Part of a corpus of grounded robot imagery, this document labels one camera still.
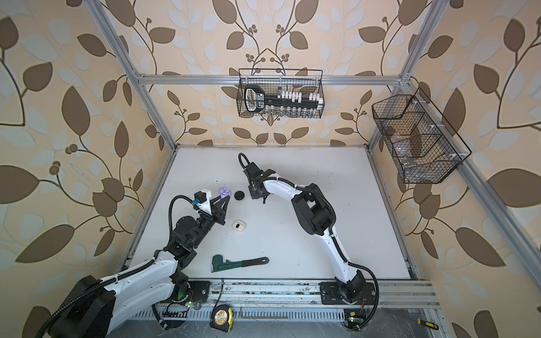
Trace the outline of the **purple earbud case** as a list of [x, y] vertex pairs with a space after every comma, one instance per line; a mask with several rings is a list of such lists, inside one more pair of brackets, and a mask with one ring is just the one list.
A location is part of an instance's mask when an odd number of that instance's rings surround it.
[[226, 197], [232, 197], [232, 192], [227, 187], [221, 187], [218, 190], [218, 193], [219, 193], [219, 196], [220, 196], [221, 199], [225, 199]]

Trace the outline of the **black round earbud case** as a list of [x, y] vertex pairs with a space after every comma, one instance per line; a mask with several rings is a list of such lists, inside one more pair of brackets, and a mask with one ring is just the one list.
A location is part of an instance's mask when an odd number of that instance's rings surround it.
[[245, 198], [245, 193], [243, 191], [236, 191], [234, 197], [237, 201], [242, 201]]

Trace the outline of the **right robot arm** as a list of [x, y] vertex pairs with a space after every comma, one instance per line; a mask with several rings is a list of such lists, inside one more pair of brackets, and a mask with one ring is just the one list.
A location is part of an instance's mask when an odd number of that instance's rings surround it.
[[248, 179], [249, 192], [254, 200], [262, 199], [266, 202], [270, 195], [276, 195], [289, 201], [302, 229], [308, 235], [318, 237], [335, 272], [336, 288], [341, 301], [355, 304], [362, 300], [363, 292], [370, 290], [364, 273], [370, 275], [374, 285], [374, 304], [371, 312], [363, 319], [350, 317], [345, 320], [345, 327], [348, 330], [362, 331], [376, 314], [380, 298], [378, 281], [371, 269], [350, 261], [335, 231], [336, 212], [318, 185], [294, 184], [278, 176], [274, 170], [263, 171], [244, 153], [238, 155], [238, 160]]

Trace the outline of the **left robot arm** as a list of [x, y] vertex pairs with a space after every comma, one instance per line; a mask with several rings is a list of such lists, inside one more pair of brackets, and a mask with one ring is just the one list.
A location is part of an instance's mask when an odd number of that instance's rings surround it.
[[115, 275], [81, 279], [62, 305], [42, 324], [36, 337], [105, 337], [140, 311], [170, 298], [187, 283], [183, 270], [215, 224], [224, 225], [230, 197], [210, 196], [208, 190], [184, 200], [198, 218], [169, 222], [167, 245], [153, 256]]

